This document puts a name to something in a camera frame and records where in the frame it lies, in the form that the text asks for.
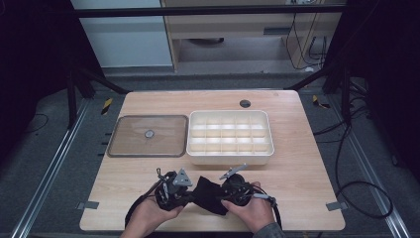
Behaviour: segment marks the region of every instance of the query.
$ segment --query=metal rail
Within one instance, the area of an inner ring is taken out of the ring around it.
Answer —
[[[343,120],[343,117],[339,110],[340,102],[338,102],[338,99],[331,95],[328,95],[327,97],[329,101],[331,102],[332,107],[334,108],[339,120],[340,121]],[[384,189],[382,181],[380,180],[377,173],[374,171],[373,166],[368,161],[368,156],[365,154],[362,145],[359,143],[358,137],[355,135],[355,133],[352,130],[350,131],[348,138],[351,144],[351,148],[355,154],[356,161],[358,162],[359,167],[361,168],[365,179],[368,182],[378,185],[380,188]],[[371,189],[371,192],[380,211],[383,214],[386,213],[389,207],[388,199],[377,189],[373,188]],[[411,237],[395,205],[394,205],[392,213],[388,217],[385,218],[385,221],[388,224],[389,230],[392,232],[392,235],[394,237],[396,238],[410,238]]]
[[[28,207],[26,208],[23,216],[19,220],[18,224],[15,226],[14,230],[12,231],[11,237],[13,238],[25,238],[28,236],[32,225],[34,224],[35,219],[38,216],[38,213],[41,210],[41,207],[44,204],[44,201],[47,198],[47,195],[50,192],[50,189],[53,185],[56,175],[62,165],[62,162],[67,155],[67,152],[73,142],[77,131],[80,128],[81,122],[86,114],[86,109],[89,106],[89,99],[83,99],[79,109],[79,117],[74,123],[74,126],[67,130],[64,135],[64,138],[59,145],[52,162],[50,163],[49,168],[47,169],[43,180],[41,181],[40,185],[37,188],[34,196],[32,197],[31,202],[29,203]]]
[[[360,11],[365,6],[346,4],[310,5],[245,5],[245,6],[205,6],[205,7],[163,7],[163,8],[121,8],[121,9],[81,9],[71,11],[47,11],[49,15],[77,18],[115,18],[187,15],[234,15],[234,14],[274,14],[274,13],[337,13]]]

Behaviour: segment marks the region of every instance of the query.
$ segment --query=clear plastic lid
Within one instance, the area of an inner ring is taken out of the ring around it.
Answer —
[[[121,117],[108,147],[109,157],[181,157],[188,118],[184,115]]]

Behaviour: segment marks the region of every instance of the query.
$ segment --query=cable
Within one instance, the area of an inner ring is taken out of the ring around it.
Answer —
[[[286,50],[287,50],[287,53],[288,53],[288,55],[289,55],[289,58],[290,58],[290,61],[291,61],[291,65],[293,66],[293,68],[294,68],[294,69],[304,69],[304,68],[306,68],[307,66],[313,66],[313,65],[316,65],[316,63],[312,63],[312,62],[308,62],[308,61],[306,61],[306,59],[305,59],[305,57],[304,57],[304,55],[303,55],[302,48],[301,48],[301,46],[300,46],[299,39],[298,39],[298,37],[297,37],[296,24],[295,24],[295,22],[296,22],[296,13],[294,13],[294,14],[293,14],[293,21],[292,21],[292,23],[291,23],[291,26],[290,26],[290,31],[289,31],[289,33],[288,33],[288,35],[287,35],[287,38],[286,38],[286,41],[285,41],[285,44],[286,44]],[[301,57],[302,57],[302,59],[303,59],[303,60],[304,60],[304,61],[308,64],[308,65],[306,65],[306,66],[304,66],[304,67],[297,67],[297,66],[295,66],[295,65],[293,64],[293,60],[291,60],[291,54],[290,54],[290,51],[289,51],[289,49],[288,49],[288,39],[289,39],[289,36],[290,36],[290,33],[291,33],[292,29],[294,29],[294,34],[295,34],[295,36],[296,36],[296,42],[297,42],[297,45],[298,45],[298,47],[299,47],[300,56],[301,56]]]
[[[351,127],[352,127],[352,125],[348,125],[346,127],[346,130],[345,130],[344,135],[351,129]],[[336,164],[335,164],[335,167],[334,167],[335,179],[336,179],[336,184],[337,184],[337,187],[338,187],[338,191],[336,192],[336,196],[338,197],[339,195],[342,195],[343,198],[346,200],[346,202],[348,202],[355,210],[357,210],[358,212],[360,212],[361,214],[363,214],[365,216],[368,216],[368,217],[371,217],[371,218],[375,218],[375,219],[383,219],[383,218],[389,216],[392,213],[392,211],[393,211],[393,203],[392,203],[392,200],[389,197],[389,195],[386,193],[386,191],[384,191],[379,186],[377,186],[377,185],[375,185],[375,184],[373,184],[371,182],[363,181],[363,180],[350,181],[350,182],[346,183],[343,186],[340,185],[338,170],[339,170],[340,154],[341,154],[341,151],[342,151],[342,148],[343,148],[343,144],[344,144],[344,141],[345,141],[345,136],[344,135],[343,135],[342,140],[341,140],[340,145],[339,145],[339,150],[338,150],[337,156],[336,156]],[[352,201],[349,200],[349,198],[346,197],[346,195],[343,193],[343,190],[345,188],[347,188],[347,187],[349,187],[351,185],[355,185],[355,184],[365,184],[365,185],[373,186],[374,188],[376,188],[377,190],[379,190],[380,192],[382,192],[382,194],[384,194],[386,196],[386,198],[388,199],[388,201],[389,201],[389,209],[388,209],[388,211],[385,214],[376,215],[376,214],[368,213],[368,212],[362,210],[361,208],[359,208],[358,206],[356,206],[354,203],[352,203]]]
[[[351,101],[350,101],[350,103],[352,103],[354,100],[356,100],[356,99],[359,99],[359,98],[353,98]],[[356,115],[358,112],[360,112],[360,111],[362,111],[362,110],[365,110],[365,109],[367,109],[365,106],[361,106],[360,108],[358,108],[358,109],[356,109],[354,112],[352,112],[351,113],[351,116],[352,116],[352,119],[356,119],[356,118],[358,118],[358,117],[353,117],[354,115]],[[331,131],[334,131],[335,129],[337,129],[337,128],[339,128],[341,125],[343,125],[344,123],[345,123],[346,121],[345,120],[342,120],[342,121],[340,121],[340,122],[338,122],[338,123],[336,123],[336,124],[334,124],[334,125],[332,125],[332,126],[329,126],[329,127],[326,127],[326,128],[324,128],[324,129],[322,129],[321,131],[318,131],[318,132],[314,132],[313,133],[313,135],[314,136],[319,136],[319,135],[322,135],[322,134],[325,134],[325,133],[328,133],[328,132],[331,132]]]
[[[364,112],[364,111],[368,111],[368,108],[366,106],[362,106],[361,108],[359,108],[359,111],[358,112]],[[352,117],[352,119],[358,119],[362,115],[366,115],[366,114],[367,113],[361,113],[361,114],[355,116],[356,115],[356,113],[355,113],[355,115]]]
[[[263,194],[267,194],[260,186],[257,185],[253,185],[253,187],[256,187],[260,192],[262,192]],[[274,215],[275,215],[275,219],[277,220],[277,224],[280,226],[280,228],[282,229],[282,224],[281,224],[281,217],[280,217],[280,212],[278,211],[278,205],[275,203],[275,199],[274,199],[274,204],[271,205],[272,206],[272,210],[274,211]]]
[[[336,140],[336,141],[317,141],[317,144],[327,144],[327,143],[336,143],[336,142],[340,142],[340,140]]]
[[[36,116],[44,116],[45,118],[46,118],[46,121],[44,122],[44,124],[42,125],[42,126],[40,126],[39,128],[37,128],[37,129],[34,129],[34,130],[31,130],[31,131],[25,131],[25,133],[33,133],[33,132],[36,132],[36,131],[39,131],[39,130],[41,130],[43,127],[45,127],[46,125],[47,125],[47,123],[49,123],[49,117],[46,115],[46,114],[43,114],[43,113],[37,113],[37,114],[35,114]]]
[[[350,93],[352,93],[353,95],[360,95],[360,96],[363,96],[363,97],[365,97],[366,95],[365,94],[362,94],[360,91],[358,91],[358,90],[355,90],[355,89],[353,89],[353,88],[350,88]]]
[[[134,210],[137,208],[137,206],[140,203],[142,203],[146,198],[152,196],[151,195],[152,191],[155,190],[159,185],[161,185],[162,182],[163,182],[163,179],[160,178],[157,182],[155,182],[154,185],[152,185],[152,187],[147,192],[145,192],[145,194],[141,195],[139,198],[136,199],[136,201],[131,205],[129,211],[126,214],[124,227],[127,227],[127,225],[129,224],[131,216]]]
[[[349,132],[347,133],[347,134],[345,134],[345,135],[343,135],[344,136],[344,138],[346,138],[347,136],[349,136]],[[335,143],[335,142],[341,142],[342,141],[342,139],[339,139],[339,140],[335,140],[335,141],[324,141],[324,142],[316,142],[316,143]]]
[[[312,42],[309,45],[308,55],[311,59],[318,61],[318,63],[317,63],[318,67],[321,69],[321,67],[324,66],[325,57],[327,55],[327,37],[323,37],[323,44],[322,44],[321,53],[317,53],[317,54],[312,53],[312,48],[314,46],[315,40],[316,40],[316,37],[313,37]]]

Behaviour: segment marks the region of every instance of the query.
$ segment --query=black pole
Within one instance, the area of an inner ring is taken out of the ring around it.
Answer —
[[[342,81],[342,115],[347,125],[352,122],[350,114],[350,71],[347,65],[342,68],[343,81]]]
[[[103,78],[103,77],[97,75],[96,73],[93,73],[93,72],[89,71],[86,68],[81,67],[79,69],[79,71],[81,73],[83,73],[84,75],[88,76],[90,79],[101,83],[102,85],[114,90],[115,92],[117,92],[119,94],[127,94],[127,93],[131,92],[130,90],[127,90],[127,89],[124,89],[120,86],[115,85],[114,83],[108,81],[106,78]]]
[[[298,91],[299,89],[301,89],[302,87],[308,85],[309,83],[315,81],[316,79],[322,77],[322,76],[326,76],[328,75],[331,71],[334,70],[334,68],[336,67],[335,63],[330,63],[327,66],[319,69],[318,71],[312,73],[311,75],[309,75],[308,77],[306,77],[305,79],[298,81],[297,83],[289,86],[289,87],[284,87],[284,90],[295,90]]]
[[[67,103],[68,103],[68,125],[67,129],[70,129],[77,118],[77,105],[76,105],[76,92],[74,88],[74,82],[71,71],[67,76]]]
[[[188,16],[188,15],[234,15],[234,14],[275,14],[275,13],[336,13],[360,11],[363,6],[346,4],[318,5],[252,5],[252,6],[206,6],[206,7],[162,7],[162,8],[122,8],[122,9],[82,9],[72,11],[47,11],[50,15],[77,18],[148,17],[148,16]]]

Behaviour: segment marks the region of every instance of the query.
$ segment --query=sleeve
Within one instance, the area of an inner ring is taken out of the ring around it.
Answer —
[[[280,226],[276,222],[272,222],[269,225],[263,227],[261,230],[254,234],[253,238],[285,238],[286,235],[281,230]]]

